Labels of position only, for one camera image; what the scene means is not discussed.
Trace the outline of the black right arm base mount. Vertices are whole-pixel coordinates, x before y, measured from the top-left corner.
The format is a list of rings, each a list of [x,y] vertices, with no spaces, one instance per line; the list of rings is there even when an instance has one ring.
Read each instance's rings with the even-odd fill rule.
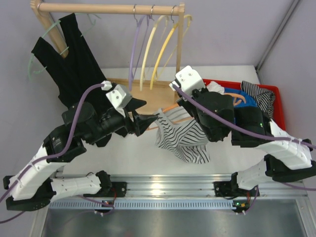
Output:
[[[238,184],[231,181],[217,181],[213,183],[215,196],[225,199],[234,199],[238,197],[246,197],[248,190],[240,189]]]

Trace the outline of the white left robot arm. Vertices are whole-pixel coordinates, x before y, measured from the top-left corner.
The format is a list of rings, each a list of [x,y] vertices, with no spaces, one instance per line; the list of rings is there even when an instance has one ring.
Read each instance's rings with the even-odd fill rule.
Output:
[[[52,178],[59,168],[84,154],[84,143],[96,144],[120,129],[142,135],[157,115],[141,115],[124,110],[121,115],[109,109],[101,118],[93,106],[75,104],[62,114],[64,124],[55,128],[43,141],[37,154],[14,176],[5,176],[3,197],[7,210],[35,211],[67,197],[107,197],[113,189],[109,174],[104,170],[81,178]]]

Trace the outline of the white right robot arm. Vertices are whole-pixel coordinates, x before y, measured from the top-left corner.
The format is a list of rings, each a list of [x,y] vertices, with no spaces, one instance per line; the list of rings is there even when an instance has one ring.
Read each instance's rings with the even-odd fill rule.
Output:
[[[143,116],[132,112],[137,134],[155,123],[155,145],[186,163],[208,163],[207,143],[228,136],[234,146],[265,152],[258,164],[233,173],[229,182],[217,183],[218,196],[243,196],[261,183],[289,183],[315,176],[311,143],[290,136],[260,108],[235,107],[232,96],[206,88],[195,89],[190,100],[182,98],[178,104],[180,108],[172,113]]]

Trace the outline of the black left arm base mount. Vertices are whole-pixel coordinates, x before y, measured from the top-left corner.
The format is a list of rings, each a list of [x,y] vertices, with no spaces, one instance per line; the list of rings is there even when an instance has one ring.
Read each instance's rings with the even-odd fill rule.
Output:
[[[102,187],[97,193],[102,198],[123,198],[126,195],[127,183],[126,182],[112,182],[111,185]]]

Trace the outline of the black white striped tank top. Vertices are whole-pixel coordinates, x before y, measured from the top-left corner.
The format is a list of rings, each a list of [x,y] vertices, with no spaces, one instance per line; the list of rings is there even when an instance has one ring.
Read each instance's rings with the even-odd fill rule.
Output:
[[[210,162],[206,145],[208,138],[200,125],[185,109],[177,107],[167,112],[156,112],[158,126],[155,145],[173,153],[186,163],[204,164]]]

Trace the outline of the orange plastic hanger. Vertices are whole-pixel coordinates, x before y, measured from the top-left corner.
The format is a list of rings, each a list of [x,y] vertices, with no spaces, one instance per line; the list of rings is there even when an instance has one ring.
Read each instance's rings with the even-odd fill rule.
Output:
[[[221,94],[221,95],[229,95],[233,98],[233,106],[237,106],[239,105],[241,102],[243,103],[246,103],[246,99],[243,95],[240,95],[240,94],[236,94],[236,93],[224,93],[224,94]],[[173,110],[173,109],[176,109],[180,107],[178,104],[173,104],[172,106],[169,106],[167,108],[164,108],[162,109],[162,112],[163,113],[166,113],[170,110]],[[174,124],[180,124],[184,121],[188,121],[188,120],[192,120],[192,117],[191,116],[186,116],[185,118],[181,118],[181,119],[172,119],[171,122],[174,123]]]

